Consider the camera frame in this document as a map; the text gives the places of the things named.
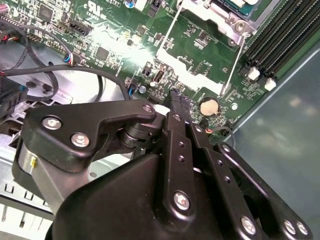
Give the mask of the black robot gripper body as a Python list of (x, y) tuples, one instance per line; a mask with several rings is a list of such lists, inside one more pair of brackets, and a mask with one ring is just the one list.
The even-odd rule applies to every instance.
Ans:
[(191, 155), (141, 156), (79, 188), (59, 208), (53, 240), (225, 240)]

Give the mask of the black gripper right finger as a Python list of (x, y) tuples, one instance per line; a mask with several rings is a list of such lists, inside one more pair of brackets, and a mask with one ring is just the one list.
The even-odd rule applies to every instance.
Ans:
[(225, 240), (311, 240), (307, 224), (227, 143), (212, 145), (202, 125), (192, 121), (190, 99), (181, 112), (204, 173), (219, 230)]

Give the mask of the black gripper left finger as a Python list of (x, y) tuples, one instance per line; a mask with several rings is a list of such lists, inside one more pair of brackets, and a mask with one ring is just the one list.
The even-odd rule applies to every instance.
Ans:
[(157, 199), (169, 211), (175, 193), (194, 192), (190, 99), (171, 90), (166, 113), (143, 99), (38, 107), (24, 119), (14, 157), (15, 181), (46, 200), (53, 213), (72, 193), (88, 185), (92, 162), (144, 148), (158, 163)]

